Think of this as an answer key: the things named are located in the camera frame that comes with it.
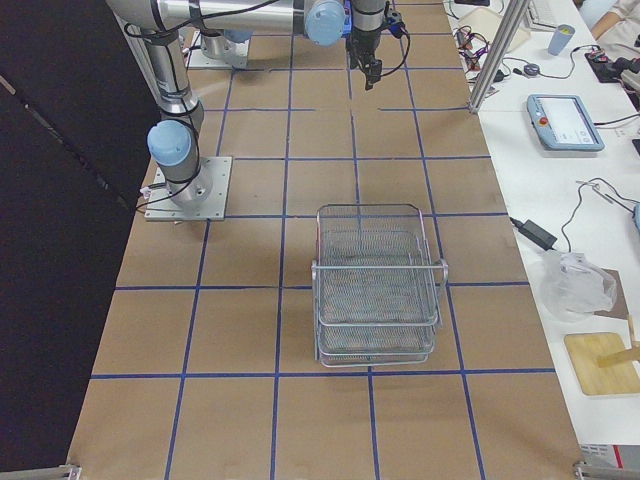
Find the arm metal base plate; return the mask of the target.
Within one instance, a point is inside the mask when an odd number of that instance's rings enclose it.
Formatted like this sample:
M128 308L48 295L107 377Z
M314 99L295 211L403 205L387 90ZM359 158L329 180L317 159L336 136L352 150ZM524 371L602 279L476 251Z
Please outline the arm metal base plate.
M230 184L231 157L201 157L200 172L194 181L181 193L171 197L180 187L167 183L159 167L155 169L153 183L159 188L150 192L148 205L144 206L147 221L223 221L225 218Z
M248 64L250 40L232 42L224 36L194 35L187 53L186 65L191 69L245 69Z

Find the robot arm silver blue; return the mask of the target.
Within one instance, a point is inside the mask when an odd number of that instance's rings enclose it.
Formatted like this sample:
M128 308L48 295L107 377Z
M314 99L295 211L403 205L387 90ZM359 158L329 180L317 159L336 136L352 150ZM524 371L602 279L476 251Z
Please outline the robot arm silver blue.
M193 93L179 41L191 26L202 37L241 44L256 31L302 35L326 47L346 41L349 66L365 76L366 89L384 73L376 50L383 32L406 33L401 15L387 1L111 1L126 36L143 42L158 89L160 122L147 135L160 167L166 201L192 210L210 197L213 182L204 171L199 131L204 108Z
M203 54L210 59L222 60L226 57L246 57L253 32L208 29L201 31L200 34Z

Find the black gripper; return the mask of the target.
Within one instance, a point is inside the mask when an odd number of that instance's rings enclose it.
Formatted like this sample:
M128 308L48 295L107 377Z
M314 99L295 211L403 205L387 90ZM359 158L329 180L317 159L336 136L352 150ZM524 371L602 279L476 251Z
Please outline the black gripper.
M382 61L376 58L381 32L385 28L387 2L384 0L351 1L352 28L346 40L351 69L365 75L365 90L381 80Z

